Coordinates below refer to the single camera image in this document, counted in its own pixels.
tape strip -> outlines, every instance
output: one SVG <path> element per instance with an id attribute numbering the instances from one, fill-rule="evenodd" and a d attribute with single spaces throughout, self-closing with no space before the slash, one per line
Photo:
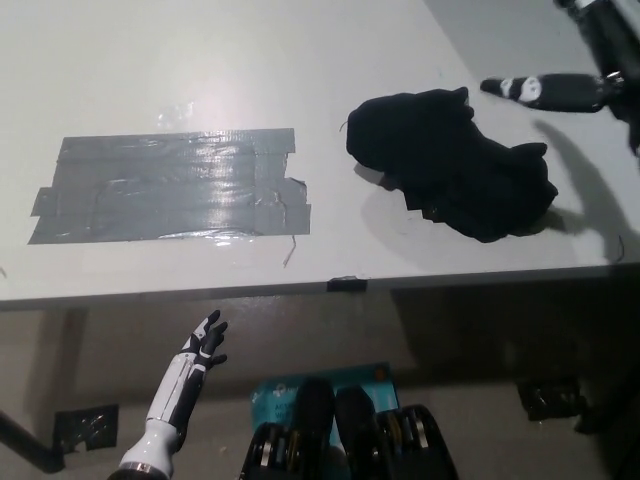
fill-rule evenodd
<path id="1" fill-rule="evenodd" d="M 30 244 L 126 242 L 158 238 L 300 235 L 310 230 L 310 205 L 255 206 L 139 215 L 40 217 Z"/>
<path id="2" fill-rule="evenodd" d="M 306 201 L 306 187 L 291 179 L 262 182 L 259 186 L 236 180 L 168 185 L 118 181 L 94 189 L 41 188 L 31 216 L 295 206 Z"/>
<path id="3" fill-rule="evenodd" d="M 58 162 L 168 159 L 171 161 L 216 155 L 268 155 L 295 153 L 292 128 L 230 130 L 160 135 L 67 137 Z"/>
<path id="4" fill-rule="evenodd" d="M 147 184 L 229 180 L 260 182 L 284 178 L 287 156 L 235 155 L 192 159 L 119 159 L 107 162 L 58 163 L 52 185 L 59 189 L 90 189 L 115 182 Z"/>

black fabric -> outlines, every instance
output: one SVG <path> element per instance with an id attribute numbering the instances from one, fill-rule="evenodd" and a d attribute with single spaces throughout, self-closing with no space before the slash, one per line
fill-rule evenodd
<path id="1" fill-rule="evenodd" d="M 547 146 L 508 148 L 473 123 L 466 88 L 375 98 L 351 112 L 347 151 L 394 178 L 410 208 L 492 242 L 532 226 L 558 190 Z"/>

black and white robotic hand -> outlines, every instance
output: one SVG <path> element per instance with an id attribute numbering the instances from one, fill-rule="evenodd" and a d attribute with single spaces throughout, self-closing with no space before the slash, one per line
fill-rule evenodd
<path id="1" fill-rule="evenodd" d="M 214 326 L 219 318 L 219 310 L 205 318 L 173 357 L 147 413 L 144 435 L 109 480 L 170 480 L 172 457 L 187 436 L 205 375 L 227 360 L 226 355 L 215 355 L 228 327 L 227 322 Z"/>
<path id="2" fill-rule="evenodd" d="M 594 113 L 609 107 L 640 146 L 640 5 L 636 0 L 556 0 L 577 24 L 600 75 L 553 73 L 489 78 L 484 92 L 536 109 Z"/>

gray floor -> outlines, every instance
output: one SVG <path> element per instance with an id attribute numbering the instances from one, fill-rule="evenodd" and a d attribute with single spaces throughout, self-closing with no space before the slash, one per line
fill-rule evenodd
<path id="1" fill-rule="evenodd" d="M 577 373 L 591 399 L 601 396 L 637 356 L 627 290 L 637 291 L 587 282 L 7 313 L 0 405 L 47 439 L 53 412 L 119 403 L 118 447 L 70 455 L 50 477 L 105 479 L 141 434 L 176 348 L 221 308 L 230 359 L 208 379 L 176 456 L 178 480 L 237 477 L 248 395 L 266 377 L 380 360 L 391 362 L 403 404 L 435 414 L 462 479 L 607 479 L 640 432 L 635 413 L 605 438 L 580 436 L 571 420 L 528 422 L 513 382 Z M 0 447 L 0 478 L 44 476 Z"/>

table surface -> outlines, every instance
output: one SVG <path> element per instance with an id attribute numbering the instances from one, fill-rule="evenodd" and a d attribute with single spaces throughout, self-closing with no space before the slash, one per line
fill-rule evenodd
<path id="1" fill-rule="evenodd" d="M 348 276 L 385 288 L 571 276 L 640 259 L 640 174 L 626 126 L 608 112 L 536 113 L 482 95 L 422 0 L 3 7 L 0 308 L 323 291 Z M 463 85 L 487 136 L 549 144 L 564 228 L 481 244 L 407 212 L 400 192 L 354 171 L 340 131 L 351 110 Z M 188 105 L 188 115 L 160 119 Z M 287 176 L 307 183 L 312 205 L 311 234 L 296 237 L 286 266 L 286 236 L 27 245 L 64 137 L 282 127 L 296 135 Z"/>

